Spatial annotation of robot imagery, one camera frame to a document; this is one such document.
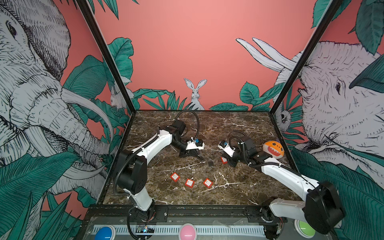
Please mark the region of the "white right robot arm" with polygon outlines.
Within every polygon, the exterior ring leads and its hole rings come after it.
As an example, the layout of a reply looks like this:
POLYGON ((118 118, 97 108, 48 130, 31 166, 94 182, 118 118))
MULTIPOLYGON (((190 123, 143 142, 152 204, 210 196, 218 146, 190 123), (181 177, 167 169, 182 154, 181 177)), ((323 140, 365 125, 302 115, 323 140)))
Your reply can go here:
POLYGON ((336 187, 328 181, 319 182, 306 177, 282 164, 279 160, 285 152, 279 142, 268 141, 259 152, 248 136, 232 136, 221 141, 218 147, 231 167, 244 163, 279 181, 300 197, 300 201, 271 197, 263 202, 259 216, 264 222, 290 218, 307 223, 316 232, 325 235, 345 217, 345 209, 336 187))

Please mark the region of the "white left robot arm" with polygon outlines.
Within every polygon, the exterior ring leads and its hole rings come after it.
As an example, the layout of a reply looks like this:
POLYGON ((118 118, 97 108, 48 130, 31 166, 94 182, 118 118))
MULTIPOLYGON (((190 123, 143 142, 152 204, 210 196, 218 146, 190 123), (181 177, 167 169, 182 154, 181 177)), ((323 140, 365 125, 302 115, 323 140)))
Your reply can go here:
POLYGON ((113 182, 114 194, 129 197, 139 211, 146 213, 152 210, 155 202, 146 189, 150 161, 167 146, 177 148, 180 158, 200 158, 200 151, 205 147, 204 141, 196 137, 183 141, 185 127, 184 122, 175 120, 171 126, 158 128, 157 133, 141 146, 132 151, 123 151, 119 155, 123 165, 113 182))

